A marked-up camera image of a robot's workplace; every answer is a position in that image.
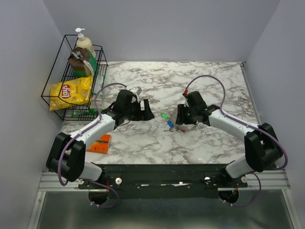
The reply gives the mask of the metal numbered key ring disc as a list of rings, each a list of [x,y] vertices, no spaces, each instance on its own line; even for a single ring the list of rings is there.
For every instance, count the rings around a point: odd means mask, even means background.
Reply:
[[[174,126],[173,128],[178,132],[183,132],[183,133],[189,132],[189,131],[194,130],[197,127],[196,124],[188,124],[188,125],[186,125],[186,124],[182,124],[182,125],[176,124],[176,119],[177,119],[177,113],[175,112],[171,115],[171,121],[172,121],[173,126]]]

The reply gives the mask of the key with blue tag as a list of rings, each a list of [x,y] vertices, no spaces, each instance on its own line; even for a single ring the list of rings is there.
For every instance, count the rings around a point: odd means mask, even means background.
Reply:
[[[170,128],[174,128],[174,124],[171,121],[167,121],[167,124]]]

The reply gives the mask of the key with red tag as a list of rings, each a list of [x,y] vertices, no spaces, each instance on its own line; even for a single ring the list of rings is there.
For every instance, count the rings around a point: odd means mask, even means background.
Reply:
[[[174,132],[174,130],[175,130],[174,128],[171,128],[171,127],[170,127],[169,129],[164,130],[164,132]]]

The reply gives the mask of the key with green tag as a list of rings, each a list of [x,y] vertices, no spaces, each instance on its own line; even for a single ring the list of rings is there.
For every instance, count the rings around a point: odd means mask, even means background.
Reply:
[[[161,117],[164,118],[164,119],[169,119],[169,116],[165,113],[161,113]]]

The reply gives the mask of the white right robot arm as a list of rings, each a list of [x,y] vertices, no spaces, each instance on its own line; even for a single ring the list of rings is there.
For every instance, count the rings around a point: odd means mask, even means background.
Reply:
[[[230,187],[241,175],[264,171],[284,155],[271,125],[245,123],[236,117],[231,119],[220,107],[207,106],[198,91],[184,92],[183,96],[186,102],[177,106],[176,125],[202,123],[223,130],[244,143],[245,155],[227,164],[219,175],[223,186]]]

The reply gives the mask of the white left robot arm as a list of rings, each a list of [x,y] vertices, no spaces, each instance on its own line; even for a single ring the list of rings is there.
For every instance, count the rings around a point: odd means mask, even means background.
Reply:
[[[94,188],[102,188],[106,177],[103,169],[85,161],[88,148],[101,136],[113,131],[128,121],[149,121],[154,119],[148,99],[144,99],[144,109],[141,109],[140,87],[119,91],[116,101],[102,110],[91,123],[71,134],[63,132],[56,135],[46,167],[67,181],[77,179],[89,180]]]

